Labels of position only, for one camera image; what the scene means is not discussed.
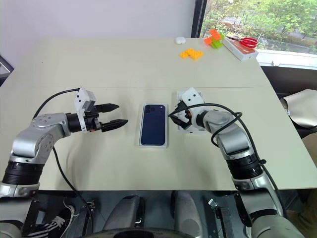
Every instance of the smartphone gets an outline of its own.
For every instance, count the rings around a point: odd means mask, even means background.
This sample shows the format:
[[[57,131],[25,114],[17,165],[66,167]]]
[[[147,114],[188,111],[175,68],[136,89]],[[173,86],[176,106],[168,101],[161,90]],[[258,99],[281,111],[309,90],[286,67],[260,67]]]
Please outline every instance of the smartphone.
[[[141,126],[141,145],[163,146],[166,138],[166,107],[160,104],[145,104]]]

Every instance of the sneaker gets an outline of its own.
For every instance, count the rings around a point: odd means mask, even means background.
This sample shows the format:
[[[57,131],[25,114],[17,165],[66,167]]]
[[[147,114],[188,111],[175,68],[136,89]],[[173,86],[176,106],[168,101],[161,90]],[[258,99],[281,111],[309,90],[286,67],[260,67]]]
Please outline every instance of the sneaker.
[[[38,226],[32,233],[23,235],[24,238],[61,238],[68,230],[75,209],[67,205],[61,212],[50,222]]]

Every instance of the window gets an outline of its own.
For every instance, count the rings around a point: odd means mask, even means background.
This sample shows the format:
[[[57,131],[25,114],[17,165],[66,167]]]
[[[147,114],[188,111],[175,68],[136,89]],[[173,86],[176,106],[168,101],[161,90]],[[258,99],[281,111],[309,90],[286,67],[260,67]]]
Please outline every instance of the window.
[[[294,58],[294,65],[304,57],[309,66],[317,67],[317,0],[205,1],[201,1],[206,9],[200,37],[208,37],[212,28],[224,35],[254,37],[259,41],[259,58],[267,63],[273,57],[272,64],[283,64],[285,56],[280,56],[292,52],[286,58]]]

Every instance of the green toy block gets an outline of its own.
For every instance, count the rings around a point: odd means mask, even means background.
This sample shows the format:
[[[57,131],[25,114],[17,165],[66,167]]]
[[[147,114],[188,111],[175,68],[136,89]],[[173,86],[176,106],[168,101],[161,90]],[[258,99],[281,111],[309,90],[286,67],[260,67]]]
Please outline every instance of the green toy block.
[[[221,43],[221,41],[213,41],[211,44],[211,47],[218,49],[218,48],[222,47],[222,43]]]

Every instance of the floor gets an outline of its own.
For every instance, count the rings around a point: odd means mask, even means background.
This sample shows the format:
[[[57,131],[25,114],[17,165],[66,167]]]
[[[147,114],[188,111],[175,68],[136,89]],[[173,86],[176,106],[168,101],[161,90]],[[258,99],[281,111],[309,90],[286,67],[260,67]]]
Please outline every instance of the floor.
[[[296,193],[295,190],[282,191],[284,202],[286,204],[292,202]],[[96,205],[93,214],[94,232],[99,232],[103,229],[112,209],[122,198],[133,194],[143,197],[146,202],[145,227],[174,229],[174,219],[170,214],[171,191],[85,191],[82,194],[83,197],[87,201],[93,200]],[[201,216],[205,238],[223,237],[220,220],[215,218],[213,210],[208,205],[208,201],[211,198],[213,198],[219,206],[228,208],[234,237],[246,237],[244,225],[240,221],[232,192],[190,191],[190,194]],[[61,194],[59,196],[38,195],[38,199],[47,214],[45,222],[55,217],[64,207],[63,198]],[[68,197],[65,199],[65,203],[73,204],[76,207],[76,213],[80,213],[80,216],[74,219],[73,225],[64,237],[80,237],[84,223],[85,208],[83,208],[78,198]],[[300,211],[302,209],[300,199],[295,199],[289,209]]]

